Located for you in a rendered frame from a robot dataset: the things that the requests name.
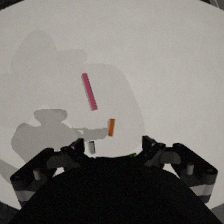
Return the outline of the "grey rod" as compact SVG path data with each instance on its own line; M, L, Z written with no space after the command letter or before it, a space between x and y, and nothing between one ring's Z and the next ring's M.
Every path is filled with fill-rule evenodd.
M94 141L90 141L89 142L90 145L90 152L91 154L95 154L95 145L94 145Z

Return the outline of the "pink rod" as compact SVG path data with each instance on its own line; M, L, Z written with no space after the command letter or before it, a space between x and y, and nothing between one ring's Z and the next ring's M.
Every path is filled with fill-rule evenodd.
M83 80L84 80L84 83L85 83L85 86L86 86L86 90L87 90L87 93L88 93L88 96L89 96L89 99L90 99L92 109L97 110L98 108L97 108L97 105L96 105L96 102L95 102L95 99L94 99L94 96L93 96L93 92L92 92L92 89L91 89L91 86L90 86L90 83L89 83L87 73L83 73L82 76L83 76Z

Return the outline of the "orange rod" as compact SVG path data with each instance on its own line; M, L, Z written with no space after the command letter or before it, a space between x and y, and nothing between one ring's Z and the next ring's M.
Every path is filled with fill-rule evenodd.
M113 137L114 123L115 123L115 119L111 119L110 120L110 127L109 127L109 135L108 136L112 136Z

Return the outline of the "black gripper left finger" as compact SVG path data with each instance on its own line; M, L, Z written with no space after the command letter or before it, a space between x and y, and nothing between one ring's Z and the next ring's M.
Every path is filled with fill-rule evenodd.
M74 167L100 163L94 157L88 157L84 152L84 138L78 138L69 146L60 148L60 151L54 152L53 148L43 149L16 171L10 177L10 181L21 207L40 186L53 177L57 168L63 167L64 171L67 171Z

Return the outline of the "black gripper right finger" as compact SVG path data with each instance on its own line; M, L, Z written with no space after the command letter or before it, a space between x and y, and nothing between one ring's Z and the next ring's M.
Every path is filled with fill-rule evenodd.
M154 165L162 169L165 164L171 164L178 177L192 189L204 204L208 203L218 170L181 143L174 143L172 147L166 147L166 144L154 141L147 135L142 136L143 150L138 155L128 158L124 163Z

